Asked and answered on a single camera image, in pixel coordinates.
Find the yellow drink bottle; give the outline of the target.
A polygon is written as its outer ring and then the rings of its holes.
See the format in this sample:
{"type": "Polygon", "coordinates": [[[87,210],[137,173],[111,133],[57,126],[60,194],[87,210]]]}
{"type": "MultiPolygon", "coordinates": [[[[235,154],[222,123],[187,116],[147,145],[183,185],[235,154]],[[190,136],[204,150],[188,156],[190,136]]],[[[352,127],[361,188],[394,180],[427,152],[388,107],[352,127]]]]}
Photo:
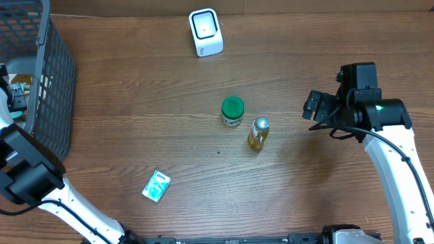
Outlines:
{"type": "Polygon", "coordinates": [[[255,118],[248,135],[248,145],[252,150],[259,152],[264,146],[264,141],[269,134],[269,120],[266,117],[255,118]]]}

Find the green lid jar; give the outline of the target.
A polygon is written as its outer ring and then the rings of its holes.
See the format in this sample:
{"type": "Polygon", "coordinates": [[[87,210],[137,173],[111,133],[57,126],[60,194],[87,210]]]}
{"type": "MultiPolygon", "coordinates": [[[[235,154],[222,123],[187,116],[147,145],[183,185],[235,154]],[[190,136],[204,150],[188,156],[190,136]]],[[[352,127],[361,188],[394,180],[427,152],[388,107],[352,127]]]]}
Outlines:
{"type": "Polygon", "coordinates": [[[245,112],[243,100],[237,96],[229,96],[222,102],[222,121],[226,126],[237,127],[241,124],[245,112]]]}

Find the teal tissue pack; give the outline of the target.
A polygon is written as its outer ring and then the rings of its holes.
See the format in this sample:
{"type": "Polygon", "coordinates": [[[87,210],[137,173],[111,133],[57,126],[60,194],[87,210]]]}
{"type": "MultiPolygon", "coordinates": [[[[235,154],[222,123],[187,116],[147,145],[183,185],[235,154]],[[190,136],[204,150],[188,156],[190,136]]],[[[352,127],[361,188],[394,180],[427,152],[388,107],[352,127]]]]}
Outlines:
{"type": "Polygon", "coordinates": [[[171,182],[172,179],[168,175],[156,170],[142,190],[141,194],[142,196],[158,203],[165,194],[171,182]]]}

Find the brown nut pouch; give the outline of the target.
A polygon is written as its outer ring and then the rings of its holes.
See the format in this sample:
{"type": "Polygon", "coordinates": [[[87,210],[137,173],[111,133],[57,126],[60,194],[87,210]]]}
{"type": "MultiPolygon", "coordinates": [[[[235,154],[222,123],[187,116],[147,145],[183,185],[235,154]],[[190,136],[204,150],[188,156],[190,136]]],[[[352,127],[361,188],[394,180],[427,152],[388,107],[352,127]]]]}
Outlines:
{"type": "Polygon", "coordinates": [[[32,75],[25,74],[10,74],[9,75],[9,83],[19,83],[31,86],[33,84],[32,75]]]}

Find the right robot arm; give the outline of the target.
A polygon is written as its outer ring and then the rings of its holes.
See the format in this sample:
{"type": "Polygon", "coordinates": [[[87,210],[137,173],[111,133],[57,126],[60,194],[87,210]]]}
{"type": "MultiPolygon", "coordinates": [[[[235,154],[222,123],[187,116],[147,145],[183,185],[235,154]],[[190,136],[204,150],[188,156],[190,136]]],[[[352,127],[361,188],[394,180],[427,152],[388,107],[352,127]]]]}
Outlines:
{"type": "Polygon", "coordinates": [[[336,94],[313,90],[303,118],[333,139],[355,138],[372,160],[393,222],[396,243],[433,242],[433,191],[418,157],[412,120],[398,98],[384,99],[373,62],[346,64],[336,94]]]}

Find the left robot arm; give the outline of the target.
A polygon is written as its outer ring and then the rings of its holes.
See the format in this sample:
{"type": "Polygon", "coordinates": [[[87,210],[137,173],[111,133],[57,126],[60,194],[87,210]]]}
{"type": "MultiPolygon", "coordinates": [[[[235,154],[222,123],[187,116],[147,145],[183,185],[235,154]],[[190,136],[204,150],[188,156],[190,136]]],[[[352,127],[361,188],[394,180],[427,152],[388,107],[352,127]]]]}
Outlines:
{"type": "Polygon", "coordinates": [[[25,214],[40,208],[54,214],[84,238],[86,243],[143,243],[143,239],[118,221],[104,215],[70,183],[59,158],[14,123],[10,114],[14,97],[1,65],[1,166],[17,153],[21,162],[1,172],[1,194],[11,202],[27,207],[1,211],[5,216],[25,214]]]}

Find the white barcode scanner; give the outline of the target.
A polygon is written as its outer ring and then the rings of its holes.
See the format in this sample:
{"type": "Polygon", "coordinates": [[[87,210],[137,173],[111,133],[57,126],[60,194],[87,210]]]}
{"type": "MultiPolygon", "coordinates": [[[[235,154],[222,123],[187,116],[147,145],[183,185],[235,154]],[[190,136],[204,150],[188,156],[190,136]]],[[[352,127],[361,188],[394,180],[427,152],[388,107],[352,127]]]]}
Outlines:
{"type": "Polygon", "coordinates": [[[211,8],[189,14],[189,24],[197,55],[202,58],[223,51],[224,43],[216,12],[211,8]]]}

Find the grey plastic mesh basket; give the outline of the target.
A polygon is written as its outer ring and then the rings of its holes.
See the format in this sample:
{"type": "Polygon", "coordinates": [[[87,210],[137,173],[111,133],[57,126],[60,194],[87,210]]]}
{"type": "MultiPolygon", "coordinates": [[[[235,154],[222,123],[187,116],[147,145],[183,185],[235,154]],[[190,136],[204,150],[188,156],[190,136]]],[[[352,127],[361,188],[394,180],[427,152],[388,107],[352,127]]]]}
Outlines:
{"type": "Polygon", "coordinates": [[[76,66],[50,12],[49,1],[1,1],[1,63],[11,75],[31,78],[24,130],[65,160],[76,66]]]}

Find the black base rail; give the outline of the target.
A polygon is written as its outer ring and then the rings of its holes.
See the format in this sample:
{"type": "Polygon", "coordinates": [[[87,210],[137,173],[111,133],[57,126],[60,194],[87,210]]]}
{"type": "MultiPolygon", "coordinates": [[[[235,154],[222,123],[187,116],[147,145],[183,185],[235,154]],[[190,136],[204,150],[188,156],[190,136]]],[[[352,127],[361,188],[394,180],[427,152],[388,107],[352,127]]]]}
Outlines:
{"type": "Polygon", "coordinates": [[[297,233],[277,237],[225,237],[175,239],[174,237],[145,238],[146,244],[332,244],[331,236],[321,233],[297,233]]]}

